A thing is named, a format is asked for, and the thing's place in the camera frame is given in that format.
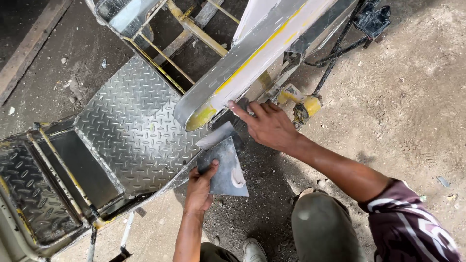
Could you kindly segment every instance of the white shoe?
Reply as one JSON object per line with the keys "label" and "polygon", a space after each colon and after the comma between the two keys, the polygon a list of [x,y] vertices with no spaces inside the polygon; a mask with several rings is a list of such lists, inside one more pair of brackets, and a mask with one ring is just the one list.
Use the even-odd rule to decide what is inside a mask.
{"label": "white shoe", "polygon": [[267,262],[264,249],[255,238],[248,238],[243,244],[243,262]]}

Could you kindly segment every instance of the hand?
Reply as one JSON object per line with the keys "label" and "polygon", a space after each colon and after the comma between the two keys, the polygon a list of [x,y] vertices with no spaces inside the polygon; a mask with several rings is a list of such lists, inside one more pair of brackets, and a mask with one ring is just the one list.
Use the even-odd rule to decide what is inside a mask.
{"label": "hand", "polygon": [[289,154],[301,135],[296,131],[285,111],[276,104],[251,102],[249,108],[256,117],[242,110],[234,101],[228,107],[247,124],[247,131],[257,143]]}
{"label": "hand", "polygon": [[205,212],[212,204],[210,191],[210,179],[219,169],[219,161],[214,159],[209,171],[199,174],[195,167],[189,172],[188,191],[186,193],[185,212],[187,214]]}

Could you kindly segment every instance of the olive green pants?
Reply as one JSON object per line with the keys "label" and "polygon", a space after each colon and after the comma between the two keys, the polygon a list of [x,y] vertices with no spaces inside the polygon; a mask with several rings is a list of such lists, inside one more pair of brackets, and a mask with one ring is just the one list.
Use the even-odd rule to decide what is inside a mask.
{"label": "olive green pants", "polygon": [[[325,193],[302,196],[291,215],[291,225],[301,262],[365,261],[347,208]],[[204,242],[200,261],[239,262],[239,259],[228,250]]]}

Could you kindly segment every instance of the diamond plate floor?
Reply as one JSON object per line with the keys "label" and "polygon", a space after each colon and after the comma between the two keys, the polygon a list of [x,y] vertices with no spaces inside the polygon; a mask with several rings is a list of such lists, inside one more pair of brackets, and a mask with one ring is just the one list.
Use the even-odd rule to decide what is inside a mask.
{"label": "diamond plate floor", "polygon": [[79,225],[71,219],[57,193],[23,144],[0,150],[0,175],[40,244],[49,244]]}
{"label": "diamond plate floor", "polygon": [[206,128],[187,133],[172,116],[180,96],[137,55],[96,93],[75,126],[125,194],[155,192],[199,151]]}

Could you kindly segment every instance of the concrete floor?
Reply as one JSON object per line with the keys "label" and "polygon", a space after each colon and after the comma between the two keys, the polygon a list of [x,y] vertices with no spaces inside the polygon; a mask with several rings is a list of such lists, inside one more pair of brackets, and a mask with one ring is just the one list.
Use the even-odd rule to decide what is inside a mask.
{"label": "concrete floor", "polygon": [[[302,133],[406,180],[427,197],[426,208],[465,254],[466,6],[461,0],[384,3],[392,8],[389,36],[340,59],[322,89],[323,109]],[[358,33],[350,37],[357,38]],[[131,55],[112,32],[98,26],[84,3],[75,1],[2,108],[0,135],[25,130],[33,121],[79,112]],[[64,65],[63,57],[68,58]],[[100,66],[103,58],[109,63],[106,69]],[[310,93],[321,74],[320,69],[301,66],[289,81]],[[69,89],[61,90],[71,76],[86,88],[80,104],[69,101]],[[15,108],[11,116],[10,107]],[[291,104],[284,108],[291,114]],[[316,181],[325,177],[251,140],[240,161],[250,197],[219,197],[227,206],[212,206],[206,213],[203,239],[213,241],[218,235],[220,246],[241,257],[242,242],[252,236],[263,243],[271,261],[297,261],[289,200],[309,186],[318,188]],[[449,181],[450,187],[439,184],[437,176]],[[367,214],[331,182],[323,189],[348,206],[367,259],[372,261],[375,246]],[[134,254],[129,261],[171,261],[184,197],[182,186],[144,206],[148,214],[135,217],[127,242]],[[124,227],[125,218],[121,218],[98,233],[95,261],[108,261],[119,253]],[[284,240],[289,244],[278,250]],[[54,261],[85,261],[88,243],[88,238],[82,239]]]}

